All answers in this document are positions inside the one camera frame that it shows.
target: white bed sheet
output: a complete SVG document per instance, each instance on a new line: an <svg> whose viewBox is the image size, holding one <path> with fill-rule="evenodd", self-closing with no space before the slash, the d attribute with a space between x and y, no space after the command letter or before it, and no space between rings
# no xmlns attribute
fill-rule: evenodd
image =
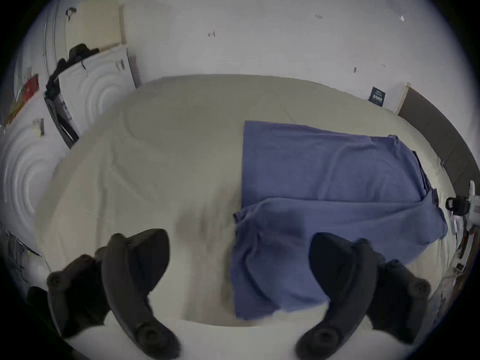
<svg viewBox="0 0 480 360"><path fill-rule="evenodd" d="M271 76L168 78L142 86L103 114L59 165L36 212L36 239L50 269L93 255L113 233L164 228L170 264L149 297L158 319L233 327L318 322L326 305L259 321L235 317L228 263L232 214L241 204L245 120L397 135L417 152L440 204L455 195L428 141L366 100ZM409 265L432 291L455 252L448 224L447 236Z"/></svg>

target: blue towel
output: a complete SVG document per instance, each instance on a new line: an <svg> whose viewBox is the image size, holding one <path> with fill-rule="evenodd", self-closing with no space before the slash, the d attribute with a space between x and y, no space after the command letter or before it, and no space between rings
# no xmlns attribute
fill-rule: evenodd
<svg viewBox="0 0 480 360"><path fill-rule="evenodd" d="M436 190L396 136L245 122L230 278L237 317L328 301L309 269L318 232L361 237L407 264L447 233Z"/></svg>

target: white mattress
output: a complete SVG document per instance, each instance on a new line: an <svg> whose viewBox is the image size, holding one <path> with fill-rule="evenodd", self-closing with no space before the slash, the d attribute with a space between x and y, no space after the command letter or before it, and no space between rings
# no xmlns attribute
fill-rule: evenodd
<svg viewBox="0 0 480 360"><path fill-rule="evenodd" d="M241 204L245 120L397 135L417 152L440 204L455 195L438 156L416 129L348 93L269 76L163 79L142 86L99 117L59 165L36 212L36 239L50 269L93 255L113 233L164 228L170 264L150 294L159 320L233 327L285 321L307 327L320 321L325 305L261 321L234 315L228 262L232 214ZM448 235L409 268L435 290L455 246L449 223Z"/></svg>

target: headboard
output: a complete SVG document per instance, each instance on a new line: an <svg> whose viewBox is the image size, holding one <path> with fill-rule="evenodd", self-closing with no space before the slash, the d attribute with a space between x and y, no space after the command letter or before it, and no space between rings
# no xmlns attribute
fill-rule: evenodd
<svg viewBox="0 0 480 360"><path fill-rule="evenodd" d="M420 93L408 84L397 114L413 125L430 143L453 184L455 193L468 197L470 180L480 190L480 169L467 146L450 121Z"/></svg>

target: white wall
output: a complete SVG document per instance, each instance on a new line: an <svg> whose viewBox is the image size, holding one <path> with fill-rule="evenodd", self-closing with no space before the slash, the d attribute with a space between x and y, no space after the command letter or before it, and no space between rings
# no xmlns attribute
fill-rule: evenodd
<svg viewBox="0 0 480 360"><path fill-rule="evenodd" d="M60 1L59 56L66 54L63 12L80 1ZM391 110L410 82L452 122L480 163L476 82L455 35L429 0L120 3L137 82L169 75L277 75L364 99L375 86L386 92L384 107Z"/></svg>

